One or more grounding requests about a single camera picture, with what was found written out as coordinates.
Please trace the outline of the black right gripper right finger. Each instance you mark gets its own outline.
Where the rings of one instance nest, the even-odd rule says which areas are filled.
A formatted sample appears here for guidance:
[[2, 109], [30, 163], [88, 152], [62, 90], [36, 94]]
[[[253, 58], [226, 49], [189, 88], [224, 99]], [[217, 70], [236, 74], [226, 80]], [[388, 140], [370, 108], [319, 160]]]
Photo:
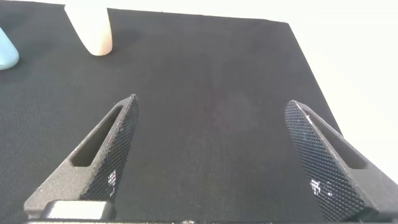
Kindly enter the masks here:
[[307, 105], [289, 101], [284, 119], [326, 221], [397, 221], [392, 179]]

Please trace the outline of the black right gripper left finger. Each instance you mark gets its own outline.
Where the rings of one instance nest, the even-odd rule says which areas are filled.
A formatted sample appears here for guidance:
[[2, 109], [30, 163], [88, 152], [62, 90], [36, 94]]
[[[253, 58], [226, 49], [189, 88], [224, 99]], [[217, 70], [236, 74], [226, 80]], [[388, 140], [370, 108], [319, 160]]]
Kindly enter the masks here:
[[135, 94], [116, 103], [24, 202], [27, 216], [40, 217], [56, 200], [113, 202], [138, 120]]

